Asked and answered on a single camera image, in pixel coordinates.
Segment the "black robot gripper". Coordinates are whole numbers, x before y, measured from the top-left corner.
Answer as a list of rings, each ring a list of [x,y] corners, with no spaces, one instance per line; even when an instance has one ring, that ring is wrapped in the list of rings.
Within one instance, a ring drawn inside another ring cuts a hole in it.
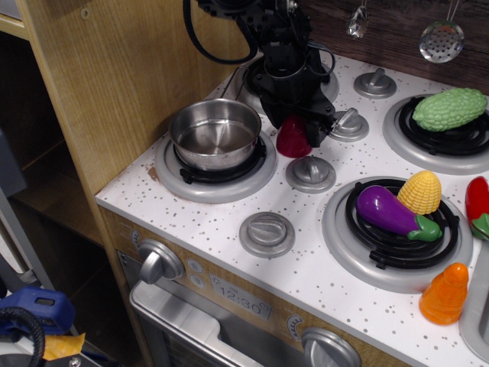
[[[310,53],[296,70],[271,70],[265,58],[264,72],[257,75],[260,100],[265,115],[276,129],[290,115],[306,120],[306,137],[319,148],[333,130],[335,107],[323,94],[321,84],[329,79],[334,67],[327,67],[318,53]]]

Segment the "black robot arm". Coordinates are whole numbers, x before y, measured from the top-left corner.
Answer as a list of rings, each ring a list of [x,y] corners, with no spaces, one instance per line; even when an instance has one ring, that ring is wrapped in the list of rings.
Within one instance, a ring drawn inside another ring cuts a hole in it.
[[[323,65],[320,54],[328,48],[311,40],[309,16],[295,1],[200,1],[198,6],[212,17],[233,20],[249,53],[226,60],[207,51],[193,30],[191,4],[185,1],[184,23],[196,49],[221,64],[253,60],[247,82],[272,125],[280,128],[292,114],[303,117],[309,144],[319,147],[335,128],[335,109],[322,91],[335,67]]]

